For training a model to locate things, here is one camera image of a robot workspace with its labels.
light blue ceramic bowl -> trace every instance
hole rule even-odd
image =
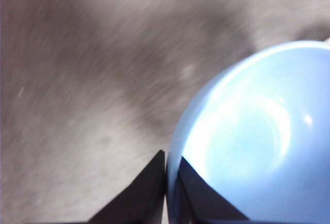
[[[168,158],[171,223],[181,156],[250,219],[329,224],[330,45],[271,47],[196,95]]]

blue bowl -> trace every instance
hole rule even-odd
[[[252,220],[330,223],[330,45],[271,47],[209,82],[168,157],[168,205],[183,156]]]

black triangular object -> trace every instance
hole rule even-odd
[[[89,222],[161,223],[165,193],[165,155],[160,150],[136,179]]]
[[[213,220],[248,220],[243,213],[213,190],[183,157],[177,183],[182,184],[197,223],[212,223]]]

gray carpet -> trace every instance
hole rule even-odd
[[[3,224],[88,219],[168,151],[214,75],[268,46],[330,36],[330,0],[1,5]]]

gray fabric surface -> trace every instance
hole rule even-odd
[[[265,47],[330,36],[330,0],[1,5],[4,224],[88,219],[168,150],[214,75]]]

